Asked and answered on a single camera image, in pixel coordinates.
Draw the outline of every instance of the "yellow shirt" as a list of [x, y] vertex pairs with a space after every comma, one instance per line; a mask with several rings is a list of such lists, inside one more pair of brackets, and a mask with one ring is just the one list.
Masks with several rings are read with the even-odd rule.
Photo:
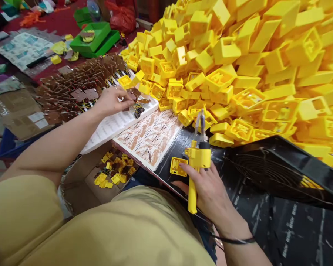
[[41, 176], [0, 182], [0, 265], [215, 265], [186, 211], [165, 191], [129, 189], [63, 225]]

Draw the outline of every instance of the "sleeve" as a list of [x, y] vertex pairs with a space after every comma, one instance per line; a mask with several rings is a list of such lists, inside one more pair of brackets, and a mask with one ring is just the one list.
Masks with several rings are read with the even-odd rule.
[[17, 265], [62, 224], [52, 181], [28, 175], [0, 182], [0, 265]]

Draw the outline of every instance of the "bracelet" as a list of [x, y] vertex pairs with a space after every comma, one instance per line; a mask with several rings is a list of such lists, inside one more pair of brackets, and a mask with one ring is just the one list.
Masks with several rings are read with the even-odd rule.
[[244, 239], [244, 240], [233, 240], [233, 239], [227, 239], [227, 238], [219, 238], [219, 239], [222, 240], [222, 242], [229, 243], [229, 244], [235, 244], [235, 245], [245, 245], [245, 244], [255, 242], [254, 237]]

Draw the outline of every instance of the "black fan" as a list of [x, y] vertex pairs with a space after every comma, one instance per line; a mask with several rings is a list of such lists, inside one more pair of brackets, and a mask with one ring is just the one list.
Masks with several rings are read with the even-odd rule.
[[270, 195], [333, 210], [333, 168], [280, 136], [228, 148], [226, 159]]

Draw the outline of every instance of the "pile of yellow plastic parts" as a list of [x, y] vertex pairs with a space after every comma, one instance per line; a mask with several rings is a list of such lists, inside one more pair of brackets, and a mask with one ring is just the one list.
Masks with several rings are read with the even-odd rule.
[[210, 144], [280, 135], [333, 167], [333, 0], [178, 0], [121, 55], [123, 87], [184, 126], [204, 109]]

